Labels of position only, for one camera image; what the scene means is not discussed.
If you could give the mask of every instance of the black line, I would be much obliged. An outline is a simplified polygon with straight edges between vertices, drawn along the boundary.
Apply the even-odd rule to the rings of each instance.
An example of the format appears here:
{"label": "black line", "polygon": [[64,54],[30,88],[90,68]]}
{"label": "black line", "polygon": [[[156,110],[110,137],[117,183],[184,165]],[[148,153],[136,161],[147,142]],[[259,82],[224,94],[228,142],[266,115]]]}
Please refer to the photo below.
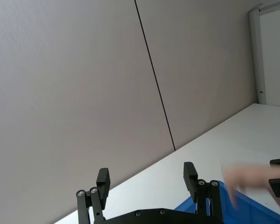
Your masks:
{"label": "black line", "polygon": [[158,89],[159,97],[160,97],[160,100],[162,102],[162,106],[163,106],[163,110],[164,110],[164,116],[166,117],[166,121],[167,121],[168,129],[169,129],[169,132],[170,132],[170,136],[171,136],[172,144],[173,144],[173,147],[174,147],[174,151],[176,151],[174,140],[173,140],[173,136],[172,136],[172,132],[171,132],[171,128],[170,128],[169,121],[168,121],[168,116],[167,116],[166,110],[164,108],[163,97],[162,97],[162,94],[161,94],[160,89],[159,89],[159,85],[158,85],[158,81],[157,81],[157,76],[155,74],[154,66],[153,66],[152,59],[151,59],[151,54],[150,54],[150,51],[149,51],[149,48],[148,48],[148,43],[147,43],[147,40],[146,40],[146,35],[145,35],[145,32],[144,32],[144,28],[143,28],[143,25],[142,25],[142,20],[141,20],[141,17],[140,17],[140,13],[139,13],[139,9],[138,9],[138,5],[137,5],[137,1],[136,0],[135,0],[135,5],[136,5],[139,21],[140,21],[140,24],[141,24],[141,28],[142,28],[142,32],[143,32],[143,36],[144,36],[144,40],[145,40],[145,44],[146,44],[146,48],[147,48],[147,51],[148,51],[151,67],[152,67],[152,70],[153,70],[155,82],[157,84],[157,89]]}

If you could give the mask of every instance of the human hand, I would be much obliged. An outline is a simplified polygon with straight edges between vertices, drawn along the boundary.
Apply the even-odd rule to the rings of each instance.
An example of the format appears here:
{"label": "human hand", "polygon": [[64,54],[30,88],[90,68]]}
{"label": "human hand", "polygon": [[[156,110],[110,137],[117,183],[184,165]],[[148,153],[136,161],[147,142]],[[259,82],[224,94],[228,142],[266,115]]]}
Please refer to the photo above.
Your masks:
{"label": "human hand", "polygon": [[280,206],[280,199],[275,196],[268,180],[280,178],[280,166],[266,165],[232,165],[223,169],[224,181],[227,184],[227,190],[233,206],[236,204],[235,189],[245,188],[267,189]]}

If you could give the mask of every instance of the blue plastic container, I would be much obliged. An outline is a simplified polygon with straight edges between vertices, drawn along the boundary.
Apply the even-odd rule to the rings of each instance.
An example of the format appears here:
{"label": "blue plastic container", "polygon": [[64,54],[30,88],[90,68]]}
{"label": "blue plastic container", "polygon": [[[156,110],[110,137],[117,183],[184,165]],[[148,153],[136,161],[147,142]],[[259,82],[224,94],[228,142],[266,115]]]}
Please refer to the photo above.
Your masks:
{"label": "blue plastic container", "polygon": [[[237,192],[238,208],[233,208],[223,182],[220,183],[220,199],[225,224],[280,224],[280,215],[253,199]],[[191,197],[186,199],[175,210],[194,213],[196,205]]]}

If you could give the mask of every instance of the white table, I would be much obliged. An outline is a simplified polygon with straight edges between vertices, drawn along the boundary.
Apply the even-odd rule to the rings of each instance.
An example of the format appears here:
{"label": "white table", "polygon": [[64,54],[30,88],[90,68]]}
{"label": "white table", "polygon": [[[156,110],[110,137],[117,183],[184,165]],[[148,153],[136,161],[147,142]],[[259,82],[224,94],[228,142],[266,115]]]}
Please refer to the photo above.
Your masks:
{"label": "white table", "polygon": [[[268,164],[280,158],[280,107],[253,104],[199,138],[109,192],[104,216],[109,219],[137,209],[174,209],[190,196],[183,162],[192,161],[199,178],[222,180],[222,166],[234,162]],[[247,191],[280,214],[266,192]],[[78,224],[77,211],[56,224]]]}

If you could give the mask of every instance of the bolt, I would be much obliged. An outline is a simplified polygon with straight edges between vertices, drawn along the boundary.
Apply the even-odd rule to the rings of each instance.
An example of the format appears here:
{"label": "bolt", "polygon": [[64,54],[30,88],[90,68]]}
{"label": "bolt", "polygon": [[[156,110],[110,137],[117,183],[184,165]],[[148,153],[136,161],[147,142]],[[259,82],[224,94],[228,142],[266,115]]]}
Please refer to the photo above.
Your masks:
{"label": "bolt", "polygon": [[139,217],[141,215],[141,211],[136,211],[136,216]]}
{"label": "bolt", "polygon": [[211,182],[211,184],[212,184],[213,186],[218,186],[218,185],[219,185],[219,183],[217,183],[216,181]]}
{"label": "bolt", "polygon": [[83,194],[84,194],[84,191],[82,191],[82,190],[78,192],[78,196],[82,196]]}
{"label": "bolt", "polygon": [[95,192],[97,192],[97,189],[96,188],[93,188],[93,189],[91,189],[91,191],[90,191],[92,194],[94,194]]}

